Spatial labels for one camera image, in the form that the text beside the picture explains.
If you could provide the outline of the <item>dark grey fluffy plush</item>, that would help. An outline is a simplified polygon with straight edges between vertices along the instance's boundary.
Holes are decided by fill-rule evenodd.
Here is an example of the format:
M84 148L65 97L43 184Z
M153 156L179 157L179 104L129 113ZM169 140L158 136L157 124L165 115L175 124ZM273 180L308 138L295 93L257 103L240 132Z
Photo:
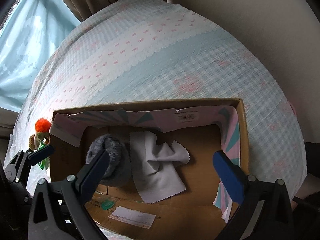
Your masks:
M126 146L110 134L102 135L91 143L86 155L86 164L100 152L109 155L109 164L100 184L111 187L126 185L131 178L131 163Z

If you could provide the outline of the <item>grey microfibre cloth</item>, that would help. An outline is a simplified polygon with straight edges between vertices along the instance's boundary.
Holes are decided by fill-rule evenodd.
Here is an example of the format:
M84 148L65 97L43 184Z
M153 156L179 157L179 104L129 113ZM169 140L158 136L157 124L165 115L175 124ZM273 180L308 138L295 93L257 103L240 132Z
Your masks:
M188 164L187 149L174 140L157 144L155 133L130 133L130 159L133 181L143 202L153 204L186 190L176 167Z

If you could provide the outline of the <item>brown and beige plush toy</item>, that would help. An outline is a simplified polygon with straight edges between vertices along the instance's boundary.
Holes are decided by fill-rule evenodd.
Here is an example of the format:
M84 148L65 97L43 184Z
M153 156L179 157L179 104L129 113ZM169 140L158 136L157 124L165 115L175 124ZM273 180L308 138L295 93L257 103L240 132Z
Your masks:
M32 151L38 150L41 145L48 145L49 143L49 132L36 132L29 138L29 148Z

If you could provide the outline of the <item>orange fluffy pompom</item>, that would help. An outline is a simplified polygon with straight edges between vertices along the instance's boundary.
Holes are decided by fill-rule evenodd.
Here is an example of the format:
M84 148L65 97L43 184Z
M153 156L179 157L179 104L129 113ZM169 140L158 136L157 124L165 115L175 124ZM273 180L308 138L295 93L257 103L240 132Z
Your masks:
M45 118L40 118L35 123L36 133L48 133L51 127L51 122Z

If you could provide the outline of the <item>cardboard box with pink lining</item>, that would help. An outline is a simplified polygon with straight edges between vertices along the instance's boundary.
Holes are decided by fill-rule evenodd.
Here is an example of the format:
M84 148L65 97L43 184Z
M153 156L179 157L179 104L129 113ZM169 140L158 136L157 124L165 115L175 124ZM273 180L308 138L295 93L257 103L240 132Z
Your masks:
M84 166L90 144L110 134L127 146L127 178L101 182L85 207L103 228L131 239L215 239L237 205L213 167L222 150L248 171L241 99L168 100L57 110L52 181Z

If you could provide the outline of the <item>pale blue patterned bedspread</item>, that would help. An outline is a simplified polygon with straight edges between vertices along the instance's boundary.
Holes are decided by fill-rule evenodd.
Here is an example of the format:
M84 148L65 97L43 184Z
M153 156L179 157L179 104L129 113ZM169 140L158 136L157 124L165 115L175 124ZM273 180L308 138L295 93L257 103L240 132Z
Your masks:
M4 170L17 152L30 149L38 119L52 127L57 110L194 99L241 99L245 109L245 198L234 202L235 212L215 239L297 239L302 227L294 220L291 200L306 176L306 158L290 103L268 70L230 33L161 0L120 0L100 10L42 66L1 169L3 238L105 238L75 188L78 173L52 181L54 153L46 170L31 167L29 200L9 189Z

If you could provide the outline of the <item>light blue window sheet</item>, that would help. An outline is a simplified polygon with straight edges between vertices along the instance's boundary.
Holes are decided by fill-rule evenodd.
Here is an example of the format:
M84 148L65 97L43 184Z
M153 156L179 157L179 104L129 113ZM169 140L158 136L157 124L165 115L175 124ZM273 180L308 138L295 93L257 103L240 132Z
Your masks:
M19 112L45 62L80 21L63 0L17 0L1 24L1 107Z

